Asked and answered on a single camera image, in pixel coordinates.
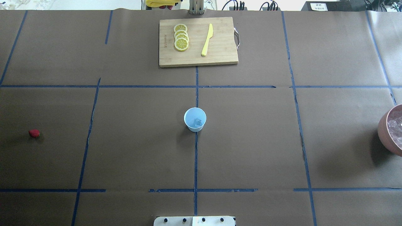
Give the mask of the black power strip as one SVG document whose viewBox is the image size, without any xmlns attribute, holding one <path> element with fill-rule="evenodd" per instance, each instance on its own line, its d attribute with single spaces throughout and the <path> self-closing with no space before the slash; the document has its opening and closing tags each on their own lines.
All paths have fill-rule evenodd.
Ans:
<svg viewBox="0 0 402 226">
<path fill-rule="evenodd" d="M 245 2 L 242 0 L 228 0 L 221 9 L 222 11 L 247 11 Z"/>
</svg>

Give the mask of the aluminium frame post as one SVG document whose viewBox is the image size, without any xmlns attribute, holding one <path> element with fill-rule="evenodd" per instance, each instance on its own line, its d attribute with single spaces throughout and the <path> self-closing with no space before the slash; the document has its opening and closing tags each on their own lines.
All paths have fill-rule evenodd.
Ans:
<svg viewBox="0 0 402 226">
<path fill-rule="evenodd" d="M 204 0 L 189 0 L 189 14 L 203 15 L 204 13 Z"/>
</svg>

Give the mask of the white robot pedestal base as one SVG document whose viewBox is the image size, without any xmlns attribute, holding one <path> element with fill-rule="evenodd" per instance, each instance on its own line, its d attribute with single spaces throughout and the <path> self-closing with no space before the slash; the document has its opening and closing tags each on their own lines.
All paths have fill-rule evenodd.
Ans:
<svg viewBox="0 0 402 226">
<path fill-rule="evenodd" d="M 232 216 L 160 216 L 154 226 L 236 226 Z"/>
</svg>

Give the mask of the pink bowl of ice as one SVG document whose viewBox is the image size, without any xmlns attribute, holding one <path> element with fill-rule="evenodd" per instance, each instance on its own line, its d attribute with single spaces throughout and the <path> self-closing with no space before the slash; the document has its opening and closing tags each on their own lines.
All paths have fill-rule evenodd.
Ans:
<svg viewBox="0 0 402 226">
<path fill-rule="evenodd" d="M 401 151 L 401 110 L 397 105 L 385 113 L 378 123 L 378 136 L 381 143 L 391 152 L 402 156 Z"/>
</svg>

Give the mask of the red strawberry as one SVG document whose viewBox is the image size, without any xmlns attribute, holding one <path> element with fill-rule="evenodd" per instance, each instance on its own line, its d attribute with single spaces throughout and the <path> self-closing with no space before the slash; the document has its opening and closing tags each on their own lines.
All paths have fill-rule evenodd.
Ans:
<svg viewBox="0 0 402 226">
<path fill-rule="evenodd" d="M 41 135 L 41 132 L 38 129 L 29 130 L 28 133 L 29 133 L 29 136 L 32 138 L 38 138 Z"/>
</svg>

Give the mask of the yellow cloth bag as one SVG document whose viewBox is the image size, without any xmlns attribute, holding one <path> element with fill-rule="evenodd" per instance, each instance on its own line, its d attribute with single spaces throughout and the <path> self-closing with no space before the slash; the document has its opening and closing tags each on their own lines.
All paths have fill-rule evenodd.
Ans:
<svg viewBox="0 0 402 226">
<path fill-rule="evenodd" d="M 150 8 L 167 8 L 172 10 L 173 6 L 181 2 L 182 0 L 145 0 L 145 5 Z"/>
</svg>

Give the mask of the yellow plastic knife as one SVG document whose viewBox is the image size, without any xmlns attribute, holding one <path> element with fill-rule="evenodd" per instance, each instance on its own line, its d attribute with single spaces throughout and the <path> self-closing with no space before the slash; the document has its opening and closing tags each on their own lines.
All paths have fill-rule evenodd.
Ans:
<svg viewBox="0 0 402 226">
<path fill-rule="evenodd" d="M 202 50 L 201 50 L 201 56 L 202 56 L 202 57 L 207 56 L 208 47 L 209 47 L 209 41 L 210 41 L 210 39 L 213 37 L 213 34 L 214 34 L 213 24 L 210 23 L 210 24 L 209 24 L 209 27 L 208 27 L 208 31 L 207 31 L 207 36 L 206 36 L 206 39 L 205 39 L 205 43 L 204 43 L 204 45 L 203 45 L 203 47 L 202 47 Z"/>
</svg>

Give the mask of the light blue paper cup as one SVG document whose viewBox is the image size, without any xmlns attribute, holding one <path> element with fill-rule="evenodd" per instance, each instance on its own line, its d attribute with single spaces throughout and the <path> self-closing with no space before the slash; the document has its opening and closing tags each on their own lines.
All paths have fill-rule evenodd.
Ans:
<svg viewBox="0 0 402 226">
<path fill-rule="evenodd" d="M 207 121 L 207 116 L 204 110 L 198 108 L 198 107 L 193 107 L 188 109 L 185 114 L 184 114 L 184 122 L 188 129 L 192 132 L 199 132 L 202 130 L 204 127 L 206 121 Z M 201 127 L 195 128 L 195 119 L 201 119 L 203 121 L 203 125 Z"/>
</svg>

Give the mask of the bamboo cutting board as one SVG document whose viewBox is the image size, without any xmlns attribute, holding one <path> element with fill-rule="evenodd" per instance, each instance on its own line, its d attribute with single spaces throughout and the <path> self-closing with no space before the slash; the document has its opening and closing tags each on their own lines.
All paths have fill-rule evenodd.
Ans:
<svg viewBox="0 0 402 226">
<path fill-rule="evenodd" d="M 214 34 L 209 41 L 207 56 L 201 56 L 209 24 L 213 24 Z M 176 24 L 188 28 L 189 47 L 177 51 L 174 47 Z M 186 67 L 237 64 L 238 54 L 235 43 L 235 27 L 232 17 L 164 19 L 159 22 L 159 66 Z"/>
</svg>

